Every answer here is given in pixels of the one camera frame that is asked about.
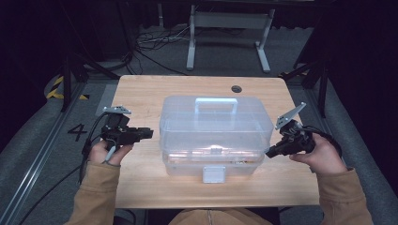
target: tan jacket sleeve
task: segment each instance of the tan jacket sleeve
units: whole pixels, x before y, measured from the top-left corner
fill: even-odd
[[[333,175],[317,174],[319,203],[325,214],[322,225],[373,224],[355,169]]]
[[[120,168],[88,162],[84,180],[74,198],[73,213],[66,223],[113,224]]]

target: metal bar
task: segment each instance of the metal bar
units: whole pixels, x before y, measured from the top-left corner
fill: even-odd
[[[26,172],[26,175],[24,176],[20,186],[18,187],[10,203],[8,204],[6,211],[4,212],[3,216],[1,216],[0,225],[13,224],[15,218],[20,213],[26,198],[28,197],[33,185],[35,185],[38,176],[40,175],[41,170],[43,169],[47,161],[47,158],[54,149],[54,143],[58,138],[59,131],[65,124],[68,115],[70,114],[75,102],[79,99],[79,96],[83,92],[84,87],[85,83],[83,82],[79,82],[76,84],[76,87],[73,90],[72,102],[70,103],[66,111],[60,113],[56,118],[54,126],[51,129],[47,139],[44,141],[44,144],[38,151],[38,155]]]

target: person's right hand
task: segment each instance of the person's right hand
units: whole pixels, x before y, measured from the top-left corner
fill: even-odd
[[[308,154],[290,155],[290,159],[308,164],[315,173],[335,174],[347,171],[334,146],[318,134],[313,134],[315,148]]]

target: table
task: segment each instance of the table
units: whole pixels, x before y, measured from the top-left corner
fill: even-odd
[[[241,93],[232,92],[239,85]],[[255,207],[318,204],[317,181],[307,165],[288,157],[267,158],[250,176],[227,176],[224,184],[203,184],[202,177],[169,176],[161,160],[159,121],[171,95],[255,96],[274,123],[295,108],[282,79],[194,76],[123,76],[113,105],[132,110],[130,127],[154,129],[123,159],[117,208]],[[274,131],[271,145],[281,139]]]

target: metal frame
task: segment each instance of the metal frame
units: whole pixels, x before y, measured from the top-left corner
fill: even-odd
[[[264,46],[266,44],[269,28],[275,9],[271,9],[268,14],[244,14],[244,13],[222,13],[222,12],[199,12],[196,6],[191,5],[190,17],[190,46],[188,49],[187,70],[193,70],[195,60],[195,27],[227,27],[243,29],[263,29],[261,40],[255,41],[255,47],[261,62],[261,67],[265,73],[270,72]]]

